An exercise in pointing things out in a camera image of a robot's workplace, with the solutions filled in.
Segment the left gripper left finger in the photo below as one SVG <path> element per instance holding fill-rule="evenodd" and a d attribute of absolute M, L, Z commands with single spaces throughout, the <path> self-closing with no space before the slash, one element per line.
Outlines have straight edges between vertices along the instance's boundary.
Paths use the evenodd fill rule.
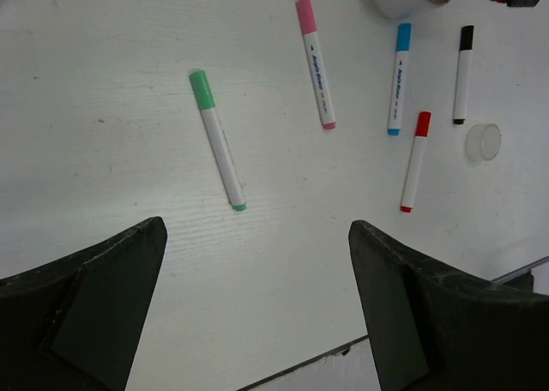
<path fill-rule="evenodd" d="M 124 390 L 167 243 L 151 217 L 1 281 L 3 390 Z"/>

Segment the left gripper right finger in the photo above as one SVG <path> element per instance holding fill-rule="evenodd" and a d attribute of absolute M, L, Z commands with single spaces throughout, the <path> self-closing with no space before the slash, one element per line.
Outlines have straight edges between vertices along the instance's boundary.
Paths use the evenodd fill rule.
<path fill-rule="evenodd" d="M 465 273 L 363 220 L 348 241 L 381 389 L 547 389 L 547 296 Z"/>

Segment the black marker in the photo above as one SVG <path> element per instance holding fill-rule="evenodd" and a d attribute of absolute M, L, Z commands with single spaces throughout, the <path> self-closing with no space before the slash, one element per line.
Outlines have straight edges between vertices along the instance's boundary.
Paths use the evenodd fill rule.
<path fill-rule="evenodd" d="M 466 120 L 468 106 L 468 83 L 472 63 L 474 43 L 474 25 L 466 25 L 461 29 L 457 74 L 455 80 L 455 99 L 452 123 L 463 125 Z"/>

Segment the small clear tape roll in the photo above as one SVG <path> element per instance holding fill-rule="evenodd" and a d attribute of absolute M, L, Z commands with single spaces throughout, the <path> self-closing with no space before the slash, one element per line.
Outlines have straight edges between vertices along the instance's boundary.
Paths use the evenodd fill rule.
<path fill-rule="evenodd" d="M 465 150 L 474 162 L 495 159 L 501 147 L 502 135 L 495 123 L 477 123 L 468 131 Z"/>

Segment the pink marker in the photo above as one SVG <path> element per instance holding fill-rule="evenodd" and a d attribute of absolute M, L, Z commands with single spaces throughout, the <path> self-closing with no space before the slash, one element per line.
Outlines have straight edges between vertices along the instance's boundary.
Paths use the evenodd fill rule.
<path fill-rule="evenodd" d="M 320 121 L 325 130 L 332 130 L 336 128 L 336 118 L 333 101 L 329 92 L 326 70 L 323 64 L 311 0 L 298 0 L 296 2 L 296 9 L 300 30 L 304 39 Z"/>

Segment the green marker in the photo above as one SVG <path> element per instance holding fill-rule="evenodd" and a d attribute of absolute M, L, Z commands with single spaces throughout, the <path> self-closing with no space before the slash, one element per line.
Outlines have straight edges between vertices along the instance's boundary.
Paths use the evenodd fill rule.
<path fill-rule="evenodd" d="M 190 84 L 228 201 L 235 211 L 243 212 L 247 208 L 244 192 L 228 147 L 225 132 L 221 126 L 214 96 L 205 71 L 201 69 L 192 71 L 190 73 Z"/>

